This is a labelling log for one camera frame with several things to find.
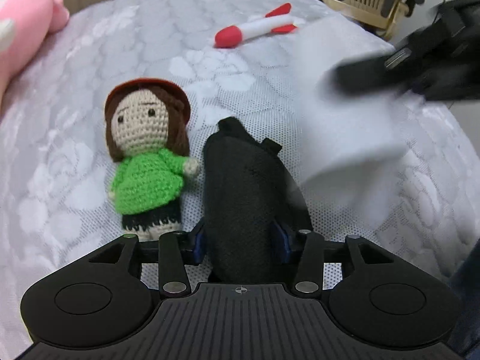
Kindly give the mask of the black fabric pouch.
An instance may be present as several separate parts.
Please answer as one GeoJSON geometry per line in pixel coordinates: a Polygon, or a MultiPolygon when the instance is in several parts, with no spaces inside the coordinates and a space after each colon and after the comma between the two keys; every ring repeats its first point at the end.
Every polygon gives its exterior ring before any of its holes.
{"type": "Polygon", "coordinates": [[[290,284],[300,253],[283,264],[274,220],[295,232],[312,229],[304,197],[279,158],[282,147],[256,141],[233,117],[222,119],[203,148],[203,205],[209,282],[290,284]]]}

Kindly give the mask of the white paper towel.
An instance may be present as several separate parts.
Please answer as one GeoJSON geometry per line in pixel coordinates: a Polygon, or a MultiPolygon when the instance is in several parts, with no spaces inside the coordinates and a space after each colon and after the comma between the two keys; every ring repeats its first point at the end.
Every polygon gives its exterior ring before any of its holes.
{"type": "Polygon", "coordinates": [[[393,123],[391,91],[348,94],[335,69],[366,57],[378,40],[339,15],[301,28],[294,48],[300,182],[334,195],[390,196],[405,146],[393,123]]]}

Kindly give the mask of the crochet doll green sweater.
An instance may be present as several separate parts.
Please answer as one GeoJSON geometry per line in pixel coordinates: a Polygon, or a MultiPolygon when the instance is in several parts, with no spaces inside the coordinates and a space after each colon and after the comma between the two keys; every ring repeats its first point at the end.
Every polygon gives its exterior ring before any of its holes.
{"type": "Polygon", "coordinates": [[[190,117],[188,97],[168,80],[130,80],[106,98],[106,146],[116,164],[108,195],[123,231],[142,242],[182,230],[185,179],[199,173],[186,131],[190,117]]]}

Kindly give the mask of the red white toy rocket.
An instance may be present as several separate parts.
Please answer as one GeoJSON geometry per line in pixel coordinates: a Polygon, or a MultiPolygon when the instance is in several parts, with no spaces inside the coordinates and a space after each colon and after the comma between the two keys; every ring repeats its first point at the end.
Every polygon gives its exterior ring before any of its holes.
{"type": "Polygon", "coordinates": [[[291,4],[287,2],[259,19],[222,28],[214,37],[214,46],[233,48],[244,41],[264,35],[291,33],[297,29],[297,26],[290,11],[291,4]]]}

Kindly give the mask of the pink white plush toy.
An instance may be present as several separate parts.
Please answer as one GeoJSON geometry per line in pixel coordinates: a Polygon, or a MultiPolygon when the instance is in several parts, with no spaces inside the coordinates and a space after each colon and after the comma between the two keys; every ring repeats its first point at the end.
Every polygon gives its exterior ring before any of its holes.
{"type": "Polygon", "coordinates": [[[1,0],[1,94],[69,18],[64,0],[1,0]]]}

